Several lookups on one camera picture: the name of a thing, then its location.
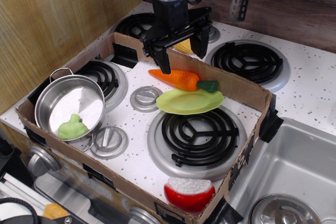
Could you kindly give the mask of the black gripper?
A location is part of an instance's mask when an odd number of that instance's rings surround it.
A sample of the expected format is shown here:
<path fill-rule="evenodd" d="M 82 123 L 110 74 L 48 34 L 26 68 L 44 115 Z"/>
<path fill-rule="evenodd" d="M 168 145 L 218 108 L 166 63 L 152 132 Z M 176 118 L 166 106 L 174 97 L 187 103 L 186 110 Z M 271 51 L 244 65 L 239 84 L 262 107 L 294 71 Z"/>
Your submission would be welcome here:
<path fill-rule="evenodd" d="M 152 0 L 152 4 L 155 23 L 140 36 L 145 55 L 156 58 L 162 73 L 170 74 L 166 48 L 189 38 L 192 52 L 203 59 L 208 49 L 212 9 L 189 9 L 187 0 Z"/>

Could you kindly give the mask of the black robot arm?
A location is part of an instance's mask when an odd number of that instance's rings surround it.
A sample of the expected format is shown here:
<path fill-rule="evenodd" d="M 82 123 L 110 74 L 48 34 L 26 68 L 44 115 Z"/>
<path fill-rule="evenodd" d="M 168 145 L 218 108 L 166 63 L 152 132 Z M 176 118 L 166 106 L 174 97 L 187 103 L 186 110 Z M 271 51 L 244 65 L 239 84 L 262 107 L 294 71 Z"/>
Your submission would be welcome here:
<path fill-rule="evenodd" d="M 152 0 L 154 25 L 140 36 L 146 56 L 154 59 L 164 74 L 171 72 L 167 48 L 190 40 L 198 57 L 207 53 L 211 28 L 210 7 L 190 9 L 202 0 Z"/>

